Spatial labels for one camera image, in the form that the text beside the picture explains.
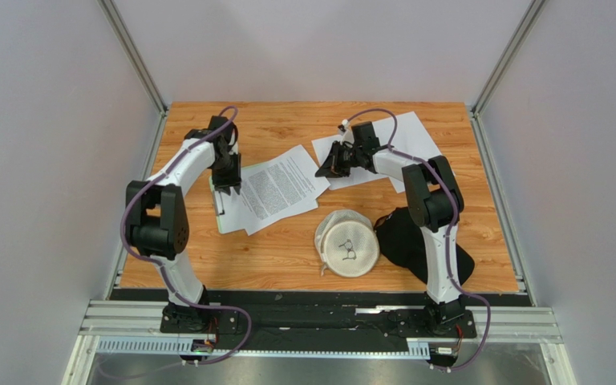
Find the green clipboard folder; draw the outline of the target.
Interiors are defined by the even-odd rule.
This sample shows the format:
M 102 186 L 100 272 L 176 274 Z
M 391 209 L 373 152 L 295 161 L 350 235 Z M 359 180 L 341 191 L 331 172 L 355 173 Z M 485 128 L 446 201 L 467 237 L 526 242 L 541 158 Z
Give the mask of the green clipboard folder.
M 209 179 L 219 233 L 244 230 L 250 236 L 264 228 L 267 212 L 249 181 L 250 177 L 262 171 L 264 166 L 264 163 L 260 163 L 241 170 L 240 192 L 232 191 L 226 194 L 216 191 L 212 179 Z

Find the aluminium frame post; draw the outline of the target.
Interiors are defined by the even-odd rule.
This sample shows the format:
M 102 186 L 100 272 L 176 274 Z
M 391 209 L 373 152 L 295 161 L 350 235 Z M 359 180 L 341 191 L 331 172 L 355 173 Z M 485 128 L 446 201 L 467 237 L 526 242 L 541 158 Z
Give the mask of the aluminium frame post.
M 152 104 L 159 114 L 165 116 L 168 113 L 168 104 L 165 102 L 154 78 L 148 70 L 147 64 L 128 29 L 128 25 L 120 13 L 119 7 L 113 0 L 99 0 L 98 4 L 104 12 L 109 25 L 113 29 L 115 36 L 120 42 L 121 47 L 128 57 L 149 99 L 152 101 Z
M 479 96 L 477 97 L 476 102 L 472 105 L 471 112 L 475 117 L 479 117 L 486 110 L 491 98 L 498 89 L 501 80 L 507 74 L 510 65 L 517 57 L 519 50 L 525 43 L 531 30 L 536 25 L 537 20 L 548 3 L 548 0 L 532 0 L 529 3 L 529 6 L 519 21 L 517 28 L 513 32 Z

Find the left aluminium frame post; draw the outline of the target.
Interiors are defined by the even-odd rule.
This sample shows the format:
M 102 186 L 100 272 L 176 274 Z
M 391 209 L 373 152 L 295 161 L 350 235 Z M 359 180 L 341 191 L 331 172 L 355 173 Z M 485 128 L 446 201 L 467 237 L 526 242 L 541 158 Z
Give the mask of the left aluminium frame post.
M 147 64 L 128 29 L 128 25 L 120 13 L 119 7 L 113 0 L 99 0 L 98 4 L 104 12 L 109 25 L 113 29 L 115 36 L 120 42 L 121 47 L 128 57 L 149 99 L 152 101 L 152 104 L 159 114 L 165 116 L 168 113 L 168 104 L 165 102 L 154 78 L 148 70 Z

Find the white paper sheet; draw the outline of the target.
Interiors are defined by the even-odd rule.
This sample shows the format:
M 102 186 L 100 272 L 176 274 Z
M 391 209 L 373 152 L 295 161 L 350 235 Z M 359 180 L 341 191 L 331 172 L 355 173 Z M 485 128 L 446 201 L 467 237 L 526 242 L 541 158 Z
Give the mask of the white paper sheet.
M 310 176 L 288 161 L 264 162 L 241 170 L 241 192 L 211 188 L 218 231 L 245 230 L 252 235 L 281 219 L 318 207 L 317 198 L 329 187 L 326 178 Z
M 441 155 L 440 149 L 413 111 L 398 114 L 396 118 L 397 129 L 391 142 L 394 148 L 425 160 Z M 386 144 L 393 133 L 394 120 L 391 117 L 376 120 L 373 127 L 380 143 Z

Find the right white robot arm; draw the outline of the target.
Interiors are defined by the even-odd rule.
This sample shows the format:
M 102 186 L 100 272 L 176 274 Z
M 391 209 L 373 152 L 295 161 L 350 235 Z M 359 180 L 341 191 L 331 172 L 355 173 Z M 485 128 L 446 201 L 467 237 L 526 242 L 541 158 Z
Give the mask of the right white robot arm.
M 352 169 L 392 177 L 403 183 L 406 207 L 376 227 L 383 253 L 409 269 L 426 285 L 430 303 L 422 324 L 429 334 L 456 331 L 465 313 L 462 285 L 474 273 L 475 260 L 456 242 L 464 198 L 445 156 L 427 160 L 381 144 L 371 122 L 344 120 L 316 175 L 343 178 Z

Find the printed text paper sheet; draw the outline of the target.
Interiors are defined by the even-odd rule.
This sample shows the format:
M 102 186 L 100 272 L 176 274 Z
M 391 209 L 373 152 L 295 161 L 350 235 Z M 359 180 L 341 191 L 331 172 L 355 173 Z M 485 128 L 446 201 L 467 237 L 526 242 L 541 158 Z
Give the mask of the printed text paper sheet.
M 249 210 L 245 231 L 252 235 L 286 217 L 317 208 L 317 199 L 329 188 L 317 177 L 318 166 L 301 145 L 272 160 L 241 171 L 241 196 Z

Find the black baseball cap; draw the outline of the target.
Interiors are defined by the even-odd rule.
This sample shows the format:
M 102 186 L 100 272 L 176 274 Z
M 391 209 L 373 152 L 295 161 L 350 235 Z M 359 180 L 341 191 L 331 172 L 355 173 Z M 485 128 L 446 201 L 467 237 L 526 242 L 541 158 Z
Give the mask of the black baseball cap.
M 423 234 L 411 218 L 408 207 L 396 208 L 374 225 L 380 253 L 391 263 L 411 271 L 428 283 L 428 264 Z

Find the metal clipboard clip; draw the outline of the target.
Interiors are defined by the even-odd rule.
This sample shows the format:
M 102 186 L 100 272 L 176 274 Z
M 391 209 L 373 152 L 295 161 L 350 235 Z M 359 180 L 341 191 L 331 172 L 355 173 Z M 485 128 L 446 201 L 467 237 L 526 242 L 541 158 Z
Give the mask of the metal clipboard clip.
M 218 199 L 217 197 L 215 197 L 214 191 L 212 191 L 212 194 L 213 194 L 213 205 L 214 205 L 216 216 L 220 217 L 222 215 L 225 215 L 226 194 L 221 199 Z

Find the white mesh round pouch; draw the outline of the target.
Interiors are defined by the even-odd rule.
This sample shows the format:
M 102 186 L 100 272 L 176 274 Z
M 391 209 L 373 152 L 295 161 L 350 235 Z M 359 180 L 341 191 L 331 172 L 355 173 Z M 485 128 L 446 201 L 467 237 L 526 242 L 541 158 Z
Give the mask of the white mesh round pouch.
M 320 274 L 329 270 L 343 278 L 368 274 L 379 260 L 379 242 L 371 221 L 350 209 L 335 210 L 318 225 L 314 246 Z

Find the right aluminium frame post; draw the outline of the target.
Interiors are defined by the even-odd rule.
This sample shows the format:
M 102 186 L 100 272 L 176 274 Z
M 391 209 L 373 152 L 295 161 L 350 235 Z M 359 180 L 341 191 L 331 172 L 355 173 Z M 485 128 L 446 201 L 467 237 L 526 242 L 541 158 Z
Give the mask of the right aluminium frame post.
M 507 74 L 510 65 L 517 57 L 519 50 L 525 43 L 531 30 L 536 25 L 537 20 L 548 3 L 548 0 L 532 0 L 529 3 L 529 6 L 519 21 L 517 28 L 513 32 L 479 96 L 477 97 L 476 102 L 472 105 L 471 112 L 475 117 L 479 117 L 486 110 L 491 98 L 498 89 L 501 80 Z

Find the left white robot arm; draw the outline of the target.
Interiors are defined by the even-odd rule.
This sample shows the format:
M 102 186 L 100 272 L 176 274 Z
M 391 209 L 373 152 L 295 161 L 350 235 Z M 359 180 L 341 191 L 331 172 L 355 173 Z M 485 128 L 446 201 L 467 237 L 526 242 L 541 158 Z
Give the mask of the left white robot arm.
M 241 191 L 238 137 L 233 118 L 214 115 L 207 128 L 188 132 L 159 172 L 126 188 L 121 241 L 133 257 L 153 264 L 166 285 L 168 303 L 160 327 L 165 333 L 204 333 L 213 327 L 217 308 L 210 305 L 187 254 L 184 198 L 205 170 L 211 171 L 216 192 L 231 196 Z

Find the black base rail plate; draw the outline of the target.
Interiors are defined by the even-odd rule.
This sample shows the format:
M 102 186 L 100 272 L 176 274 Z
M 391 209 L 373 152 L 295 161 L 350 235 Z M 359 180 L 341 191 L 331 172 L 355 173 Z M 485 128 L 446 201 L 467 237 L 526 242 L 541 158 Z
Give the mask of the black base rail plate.
M 475 298 L 461 298 L 464 315 L 447 325 L 427 311 L 432 301 L 423 293 L 329 291 L 208 290 L 211 304 L 239 307 L 251 319 L 231 310 L 215 310 L 220 348 L 244 344 L 246 351 L 397 352 L 406 338 L 479 337 Z

